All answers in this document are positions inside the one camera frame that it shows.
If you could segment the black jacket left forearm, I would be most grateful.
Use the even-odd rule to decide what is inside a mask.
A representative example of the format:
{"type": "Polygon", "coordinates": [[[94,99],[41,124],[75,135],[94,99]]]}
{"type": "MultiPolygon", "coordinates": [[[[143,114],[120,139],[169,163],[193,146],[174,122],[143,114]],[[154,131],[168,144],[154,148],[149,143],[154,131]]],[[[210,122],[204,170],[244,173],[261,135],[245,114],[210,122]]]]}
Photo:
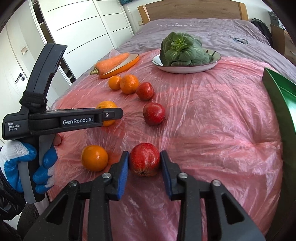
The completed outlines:
{"type": "Polygon", "coordinates": [[[19,215],[25,204],[23,194],[11,187],[1,171],[1,234],[6,235],[15,232],[4,220],[12,220],[19,215]]]}

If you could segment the blue white gloved left hand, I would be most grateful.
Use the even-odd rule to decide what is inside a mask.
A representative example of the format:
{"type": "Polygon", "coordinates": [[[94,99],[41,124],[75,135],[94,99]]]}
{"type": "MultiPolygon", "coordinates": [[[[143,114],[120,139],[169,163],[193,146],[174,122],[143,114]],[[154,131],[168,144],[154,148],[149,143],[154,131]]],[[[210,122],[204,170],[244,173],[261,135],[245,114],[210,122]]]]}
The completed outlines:
{"type": "MultiPolygon", "coordinates": [[[[36,192],[39,194],[46,193],[54,185],[54,165],[58,160],[55,146],[60,144],[60,135],[56,134],[53,144],[43,156],[42,165],[33,174],[33,181],[36,184],[36,192]]],[[[10,184],[16,192],[23,193],[18,164],[20,162],[32,161],[36,156],[36,148],[24,142],[8,141],[2,146],[1,171],[8,181],[8,184],[10,184]]]]}

